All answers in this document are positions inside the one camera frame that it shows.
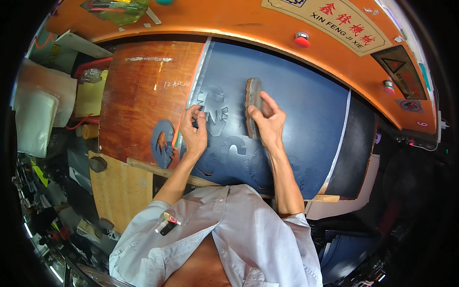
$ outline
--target light blue shirt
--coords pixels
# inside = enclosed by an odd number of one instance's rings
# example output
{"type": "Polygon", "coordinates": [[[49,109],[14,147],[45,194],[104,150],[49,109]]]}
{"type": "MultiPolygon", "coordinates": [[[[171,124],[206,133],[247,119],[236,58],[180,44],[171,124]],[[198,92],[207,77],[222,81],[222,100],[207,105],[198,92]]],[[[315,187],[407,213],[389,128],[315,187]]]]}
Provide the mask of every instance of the light blue shirt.
{"type": "Polygon", "coordinates": [[[304,214],[281,219],[248,185],[196,189],[173,206],[153,201],[129,223],[110,255],[110,275],[134,286],[161,286],[212,233],[232,286],[322,286],[304,214]],[[153,226],[166,211],[182,225],[153,226]]]}

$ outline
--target marker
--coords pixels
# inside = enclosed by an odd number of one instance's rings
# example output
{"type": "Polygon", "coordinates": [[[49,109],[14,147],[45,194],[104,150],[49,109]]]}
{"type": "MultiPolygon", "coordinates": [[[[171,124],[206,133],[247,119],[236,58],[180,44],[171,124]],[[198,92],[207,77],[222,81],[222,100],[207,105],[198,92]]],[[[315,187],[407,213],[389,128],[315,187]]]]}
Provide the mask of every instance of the marker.
{"type": "Polygon", "coordinates": [[[167,224],[169,221],[165,220],[159,224],[157,228],[155,228],[156,233],[159,233],[167,224]]]}
{"type": "Polygon", "coordinates": [[[166,235],[169,233],[169,231],[171,231],[172,229],[174,229],[174,227],[176,226],[175,223],[172,223],[172,222],[168,222],[168,224],[162,228],[162,230],[159,231],[159,233],[161,233],[162,236],[166,235]]]}

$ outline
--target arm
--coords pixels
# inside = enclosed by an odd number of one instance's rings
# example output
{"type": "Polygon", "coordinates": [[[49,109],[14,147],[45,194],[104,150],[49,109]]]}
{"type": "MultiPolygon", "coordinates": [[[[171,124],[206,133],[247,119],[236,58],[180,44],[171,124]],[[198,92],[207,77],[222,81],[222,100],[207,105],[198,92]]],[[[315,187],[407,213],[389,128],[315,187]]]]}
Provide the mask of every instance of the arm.
{"type": "Polygon", "coordinates": [[[207,148],[206,116],[204,112],[199,111],[200,107],[200,105],[193,105],[184,111],[180,132],[185,140],[186,152],[153,201],[162,200],[173,205],[182,198],[191,170],[207,148]],[[195,122],[193,116],[197,117],[198,129],[192,125],[195,122]]]}
{"type": "Polygon", "coordinates": [[[247,111],[257,123],[262,143],[271,160],[274,194],[279,215],[284,218],[293,214],[304,213],[303,196],[295,182],[282,142],[286,114],[267,93],[261,92],[260,95],[265,101],[263,113],[255,106],[249,106],[247,111]]]}

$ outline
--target white plastic bag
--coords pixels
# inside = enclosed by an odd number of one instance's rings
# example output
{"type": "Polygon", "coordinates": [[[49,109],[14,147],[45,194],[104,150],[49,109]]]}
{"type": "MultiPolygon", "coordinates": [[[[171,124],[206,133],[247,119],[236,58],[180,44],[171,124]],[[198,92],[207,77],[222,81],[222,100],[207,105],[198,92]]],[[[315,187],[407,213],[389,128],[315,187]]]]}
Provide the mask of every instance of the white plastic bag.
{"type": "Polygon", "coordinates": [[[59,101],[54,127],[63,128],[68,123],[75,105],[77,79],[54,69],[43,67],[24,58],[22,61],[17,87],[29,90],[40,90],[59,101]]]}
{"type": "Polygon", "coordinates": [[[17,151],[46,157],[59,101],[48,93],[18,87],[13,110],[16,111],[17,151]]]}

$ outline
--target sign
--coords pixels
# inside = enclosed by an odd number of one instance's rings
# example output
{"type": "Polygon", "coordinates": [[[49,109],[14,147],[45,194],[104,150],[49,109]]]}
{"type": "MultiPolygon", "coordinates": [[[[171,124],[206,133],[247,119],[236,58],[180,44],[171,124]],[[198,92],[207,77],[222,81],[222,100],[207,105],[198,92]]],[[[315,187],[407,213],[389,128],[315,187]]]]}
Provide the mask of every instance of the sign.
{"type": "Polygon", "coordinates": [[[427,96],[408,53],[402,45],[371,54],[392,78],[405,99],[427,100],[427,96]]]}
{"type": "Polygon", "coordinates": [[[421,103],[418,100],[395,100],[398,106],[406,112],[423,113],[421,103]]]}
{"type": "Polygon", "coordinates": [[[360,57],[392,47],[378,26],[348,0],[262,0],[261,6],[318,28],[360,57]]]}

